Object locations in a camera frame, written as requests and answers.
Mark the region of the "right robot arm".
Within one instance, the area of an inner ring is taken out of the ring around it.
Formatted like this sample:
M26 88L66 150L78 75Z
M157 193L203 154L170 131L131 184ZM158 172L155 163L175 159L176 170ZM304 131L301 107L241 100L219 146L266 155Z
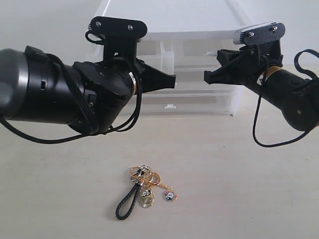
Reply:
M244 46L238 51L217 52L220 68L204 71L208 84L244 86L278 108L287 123L298 131L311 130L319 124L319 77L299 63L302 54L318 57L306 49L294 57L295 69L302 78L283 67L280 41Z

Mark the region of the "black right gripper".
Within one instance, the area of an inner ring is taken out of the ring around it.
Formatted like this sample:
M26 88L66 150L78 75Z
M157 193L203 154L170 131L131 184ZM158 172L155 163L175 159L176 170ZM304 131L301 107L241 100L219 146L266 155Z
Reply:
M249 85L271 66L283 66L281 41L243 46L239 51L221 49L217 61L220 68L204 71L207 84Z

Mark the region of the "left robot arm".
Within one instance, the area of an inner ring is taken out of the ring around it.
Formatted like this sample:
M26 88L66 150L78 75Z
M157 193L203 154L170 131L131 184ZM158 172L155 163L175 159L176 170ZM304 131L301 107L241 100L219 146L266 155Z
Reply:
M123 56L69 66L30 46L7 48L0 52L0 115L105 133L134 95L172 89L175 82L175 75Z

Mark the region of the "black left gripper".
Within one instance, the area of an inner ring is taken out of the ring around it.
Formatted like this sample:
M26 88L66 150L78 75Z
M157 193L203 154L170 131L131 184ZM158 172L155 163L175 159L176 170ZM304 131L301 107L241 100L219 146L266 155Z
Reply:
M77 70L88 90L95 93L95 102L87 109L92 114L92 129L89 135L125 132L137 122L142 103L142 93L162 89L174 89L175 74L167 74L137 59L136 65L126 57L115 57L106 62L75 62ZM136 106L131 116L119 126L113 126L123 108L133 96Z

